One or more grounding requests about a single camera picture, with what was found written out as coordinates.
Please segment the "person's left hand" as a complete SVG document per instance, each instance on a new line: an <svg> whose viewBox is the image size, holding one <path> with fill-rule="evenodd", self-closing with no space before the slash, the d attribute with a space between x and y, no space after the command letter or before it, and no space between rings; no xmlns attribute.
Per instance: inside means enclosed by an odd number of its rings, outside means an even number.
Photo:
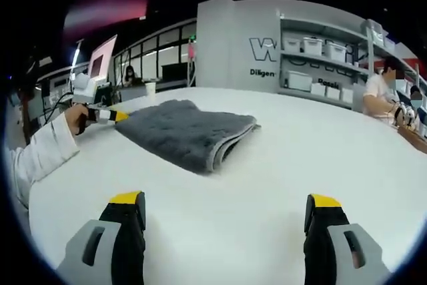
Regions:
<svg viewBox="0 0 427 285"><path fill-rule="evenodd" d="M86 106L82 104L73 105L64 114L73 135L80 135L84 132L87 116L89 115L89 110Z"/></svg>

